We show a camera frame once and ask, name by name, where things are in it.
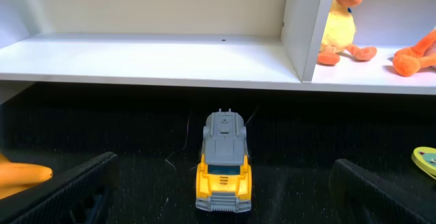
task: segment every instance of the toy car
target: toy car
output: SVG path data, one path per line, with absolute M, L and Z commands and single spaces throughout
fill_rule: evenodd
M 196 178 L 196 208 L 247 212 L 251 210 L 251 166 L 243 118 L 214 112 L 203 128 L 203 145 Z

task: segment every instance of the black table surface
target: black table surface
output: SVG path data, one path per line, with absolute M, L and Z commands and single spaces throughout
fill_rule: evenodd
M 417 146 L 436 147 L 435 104 L 416 95 L 37 83 L 1 106 L 0 149 L 55 175 L 118 154 L 111 224 L 337 223 L 328 191 L 336 159 L 434 203 L 436 181 L 410 156 Z M 195 208 L 202 127 L 219 108 L 251 117 L 247 214 Z

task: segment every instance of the toy truck roof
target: toy truck roof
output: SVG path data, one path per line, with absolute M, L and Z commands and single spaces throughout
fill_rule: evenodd
M 247 154 L 243 118 L 231 112 L 214 112 L 203 129 L 204 161 L 208 165 L 243 165 Z

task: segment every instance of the toy truck front bumper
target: toy truck front bumper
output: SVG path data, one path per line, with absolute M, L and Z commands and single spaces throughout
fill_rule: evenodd
M 213 192 L 212 196 L 196 199 L 196 208 L 205 211 L 224 211 L 242 213 L 251 210 L 251 201 L 240 201 L 234 193 Z

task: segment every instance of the yellow and gray toy truck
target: yellow and gray toy truck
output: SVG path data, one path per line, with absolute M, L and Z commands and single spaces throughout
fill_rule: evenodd
M 212 113 L 203 128 L 196 178 L 196 208 L 251 210 L 251 166 L 243 118 L 229 110 Z

